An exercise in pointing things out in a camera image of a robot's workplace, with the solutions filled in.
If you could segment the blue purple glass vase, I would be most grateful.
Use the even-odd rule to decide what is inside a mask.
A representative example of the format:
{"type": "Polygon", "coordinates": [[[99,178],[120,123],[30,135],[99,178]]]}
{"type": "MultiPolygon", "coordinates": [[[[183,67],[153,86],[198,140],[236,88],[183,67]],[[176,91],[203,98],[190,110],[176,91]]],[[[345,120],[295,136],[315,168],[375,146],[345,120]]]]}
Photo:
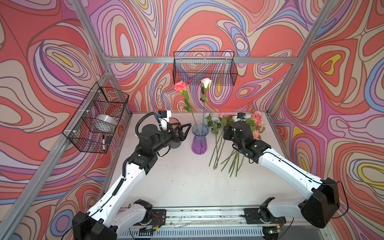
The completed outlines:
{"type": "Polygon", "coordinates": [[[208,149],[207,135],[209,134],[209,127],[204,123],[195,124],[192,127],[194,139],[192,142],[192,151],[196,155],[203,155],[208,149]]]}

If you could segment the white rose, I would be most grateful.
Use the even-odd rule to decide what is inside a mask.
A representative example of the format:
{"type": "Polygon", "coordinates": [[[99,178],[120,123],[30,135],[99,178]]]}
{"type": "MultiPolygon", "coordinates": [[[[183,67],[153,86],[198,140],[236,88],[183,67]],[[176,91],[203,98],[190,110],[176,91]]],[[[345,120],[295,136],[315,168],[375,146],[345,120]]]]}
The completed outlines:
{"type": "Polygon", "coordinates": [[[204,78],[201,80],[201,102],[203,103],[203,115],[205,114],[205,107],[206,107],[206,101],[207,101],[207,91],[212,86],[212,80],[210,78],[204,78]]]}

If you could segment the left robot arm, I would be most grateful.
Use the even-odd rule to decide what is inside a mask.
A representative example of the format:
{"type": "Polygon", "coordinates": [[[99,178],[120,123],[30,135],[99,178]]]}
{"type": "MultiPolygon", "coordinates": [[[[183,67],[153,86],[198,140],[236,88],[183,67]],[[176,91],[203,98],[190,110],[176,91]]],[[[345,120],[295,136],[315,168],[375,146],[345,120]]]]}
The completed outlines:
{"type": "Polygon", "coordinates": [[[154,229],[163,225],[153,222],[153,206],[137,200],[132,206],[120,212],[135,186],[148,175],[158,158],[160,150],[170,148],[171,143],[183,142],[192,124],[171,124],[170,111],[145,114],[135,126],[139,139],[134,152],[123,162],[122,174],[110,189],[86,213],[78,212],[72,220],[75,240],[115,240],[134,225],[150,225],[154,229]]]}

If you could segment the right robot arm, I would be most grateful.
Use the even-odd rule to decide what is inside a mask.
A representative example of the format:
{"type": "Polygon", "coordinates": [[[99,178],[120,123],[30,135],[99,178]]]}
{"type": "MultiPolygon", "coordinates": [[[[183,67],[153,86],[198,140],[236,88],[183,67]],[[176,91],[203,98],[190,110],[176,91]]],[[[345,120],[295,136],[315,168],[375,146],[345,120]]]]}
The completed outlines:
{"type": "Polygon", "coordinates": [[[245,121],[224,128],[224,139],[233,142],[233,148],[242,156],[271,170],[294,187],[301,197],[297,199],[268,198],[259,207],[261,220],[291,217],[305,219],[311,225],[323,229],[340,208],[338,183],[312,175],[293,164],[271,145],[255,140],[251,127],[245,121]]]}

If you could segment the pink rose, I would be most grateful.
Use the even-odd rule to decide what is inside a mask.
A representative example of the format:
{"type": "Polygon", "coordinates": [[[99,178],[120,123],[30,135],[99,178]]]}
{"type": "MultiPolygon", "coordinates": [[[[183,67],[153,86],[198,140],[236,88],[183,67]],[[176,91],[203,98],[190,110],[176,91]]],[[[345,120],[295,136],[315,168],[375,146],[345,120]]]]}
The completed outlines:
{"type": "Polygon", "coordinates": [[[190,104],[190,96],[189,96],[189,92],[187,91],[187,88],[188,88],[188,84],[187,82],[184,82],[184,81],[180,81],[178,83],[175,84],[174,86],[174,89],[181,95],[183,96],[184,98],[184,103],[186,104],[186,106],[184,107],[184,109],[187,111],[187,112],[190,112],[193,116],[193,119],[194,119],[194,122],[195,124],[197,124],[197,121],[196,121],[196,118],[195,118],[195,115],[194,115],[194,110],[190,104]]]}

